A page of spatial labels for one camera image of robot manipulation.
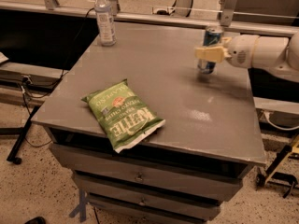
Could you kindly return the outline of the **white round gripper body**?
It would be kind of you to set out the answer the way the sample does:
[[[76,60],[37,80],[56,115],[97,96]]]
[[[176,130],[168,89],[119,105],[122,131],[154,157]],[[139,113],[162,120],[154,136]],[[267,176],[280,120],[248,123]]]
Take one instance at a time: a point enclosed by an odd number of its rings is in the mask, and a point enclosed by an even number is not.
[[[234,37],[227,45],[229,57],[226,61],[234,67],[251,68],[253,51],[259,38],[258,35]]]

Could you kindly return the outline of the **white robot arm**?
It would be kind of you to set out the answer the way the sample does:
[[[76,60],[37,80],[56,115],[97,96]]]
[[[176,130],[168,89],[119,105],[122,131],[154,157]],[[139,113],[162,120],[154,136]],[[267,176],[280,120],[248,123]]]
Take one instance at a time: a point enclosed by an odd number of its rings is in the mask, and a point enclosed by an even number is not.
[[[226,61],[231,66],[261,69],[274,77],[299,82],[299,34],[288,37],[239,35],[224,37],[217,45],[195,49],[207,62]]]

